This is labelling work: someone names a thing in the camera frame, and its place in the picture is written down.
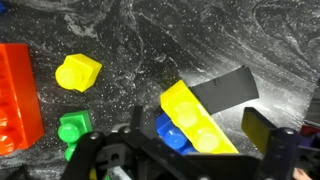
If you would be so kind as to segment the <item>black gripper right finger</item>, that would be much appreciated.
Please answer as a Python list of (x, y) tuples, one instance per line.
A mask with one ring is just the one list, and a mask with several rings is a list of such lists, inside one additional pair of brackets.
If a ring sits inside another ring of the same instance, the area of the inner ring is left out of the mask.
[(276, 127), (253, 107), (244, 109), (241, 128), (263, 155), (257, 180), (293, 180), (294, 169), (320, 180), (319, 128), (303, 125), (300, 132)]

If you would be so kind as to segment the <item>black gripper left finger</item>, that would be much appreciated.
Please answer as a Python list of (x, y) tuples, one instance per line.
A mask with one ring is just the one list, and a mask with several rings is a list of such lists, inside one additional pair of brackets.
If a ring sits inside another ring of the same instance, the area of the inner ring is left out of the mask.
[(108, 136), (84, 134), (61, 180), (103, 180), (120, 166), (132, 180), (214, 180), (203, 167), (140, 131), (143, 108), (136, 106), (129, 125), (117, 126)]

